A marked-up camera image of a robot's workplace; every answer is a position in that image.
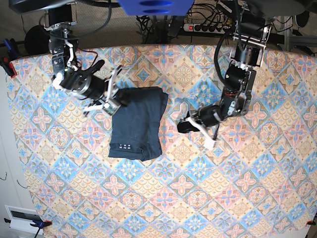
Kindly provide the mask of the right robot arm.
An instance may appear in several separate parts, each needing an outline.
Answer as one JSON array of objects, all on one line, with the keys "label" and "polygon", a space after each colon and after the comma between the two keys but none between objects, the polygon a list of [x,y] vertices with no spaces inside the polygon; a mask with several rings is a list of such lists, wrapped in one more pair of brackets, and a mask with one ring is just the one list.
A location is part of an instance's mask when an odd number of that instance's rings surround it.
[{"label": "right robot arm", "polygon": [[120,107],[129,103],[128,94],[118,88],[115,81],[122,71],[119,65],[113,69],[109,77],[101,79],[95,74],[104,65],[104,60],[94,60],[92,65],[83,69],[76,57],[79,42],[71,32],[72,6],[65,4],[47,10],[48,27],[44,31],[49,35],[49,51],[52,55],[53,79],[55,89],[88,99],[89,105],[83,113],[103,110],[109,116],[114,115]]}]

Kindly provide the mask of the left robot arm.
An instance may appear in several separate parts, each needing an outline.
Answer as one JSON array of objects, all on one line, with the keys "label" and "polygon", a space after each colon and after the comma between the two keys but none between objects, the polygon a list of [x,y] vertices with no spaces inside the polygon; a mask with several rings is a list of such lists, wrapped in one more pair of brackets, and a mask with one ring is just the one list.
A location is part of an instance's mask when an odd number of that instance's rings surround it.
[{"label": "left robot arm", "polygon": [[[212,149],[215,146],[217,132],[210,136],[208,128],[219,127],[228,118],[241,117],[248,113],[256,77],[254,68],[262,64],[270,29],[271,26],[265,19],[253,16],[248,10],[237,16],[235,25],[225,31],[214,53],[216,73],[223,84],[219,103],[201,105],[197,110],[189,111],[178,123],[178,132],[201,132],[205,137],[204,146]],[[237,47],[230,55],[231,61],[226,73],[222,75],[218,55],[223,41],[228,36],[237,41]]]}]

